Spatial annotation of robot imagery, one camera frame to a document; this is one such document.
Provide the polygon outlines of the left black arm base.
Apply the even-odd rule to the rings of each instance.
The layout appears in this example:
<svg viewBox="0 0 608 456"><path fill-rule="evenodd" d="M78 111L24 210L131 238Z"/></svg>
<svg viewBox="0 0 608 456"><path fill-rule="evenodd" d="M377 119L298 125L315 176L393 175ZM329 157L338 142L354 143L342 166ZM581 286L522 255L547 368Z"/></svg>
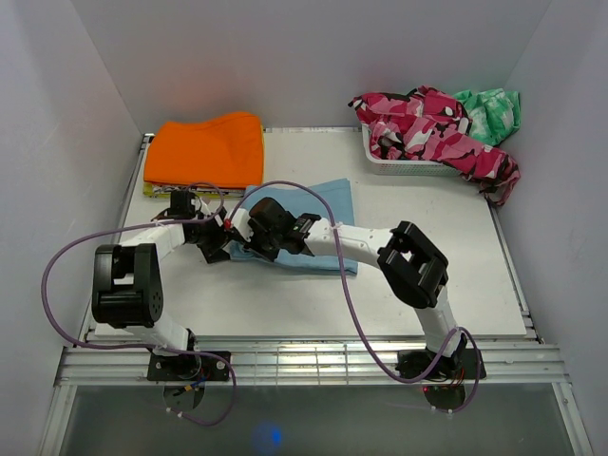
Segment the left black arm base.
<svg viewBox="0 0 608 456"><path fill-rule="evenodd" d="M227 381L229 351L212 351L213 357L200 355L162 356L151 354L146 379L154 382Z"/></svg>

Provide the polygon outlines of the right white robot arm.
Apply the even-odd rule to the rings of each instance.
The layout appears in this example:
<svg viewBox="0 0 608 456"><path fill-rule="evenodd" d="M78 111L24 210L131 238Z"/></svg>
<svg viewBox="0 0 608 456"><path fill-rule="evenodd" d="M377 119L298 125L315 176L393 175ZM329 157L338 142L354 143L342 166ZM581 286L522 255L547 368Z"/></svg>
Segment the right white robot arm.
<svg viewBox="0 0 608 456"><path fill-rule="evenodd" d="M393 294L418 317L431 370L450 377L464 364L466 336L459 329L447 294L447 258L413 223L392 229L339 224L318 214L296 217L266 197L236 210L234 230L243 246L274 261L294 256L343 257L377 268Z"/></svg>

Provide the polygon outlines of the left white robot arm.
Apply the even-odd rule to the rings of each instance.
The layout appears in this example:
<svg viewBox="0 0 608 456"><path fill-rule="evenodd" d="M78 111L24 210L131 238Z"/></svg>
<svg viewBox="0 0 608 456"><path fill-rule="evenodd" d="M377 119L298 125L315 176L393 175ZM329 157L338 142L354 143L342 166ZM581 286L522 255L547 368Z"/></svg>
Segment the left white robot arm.
<svg viewBox="0 0 608 456"><path fill-rule="evenodd" d="M131 333L152 352L168 355L168 367L180 379L200 372L201 357L191 350L192 333L164 310L161 261L188 244L197 246L210 263L227 259L226 215L223 205L213 210L194 192L177 190L150 227L95 252L91 305L95 321Z"/></svg>

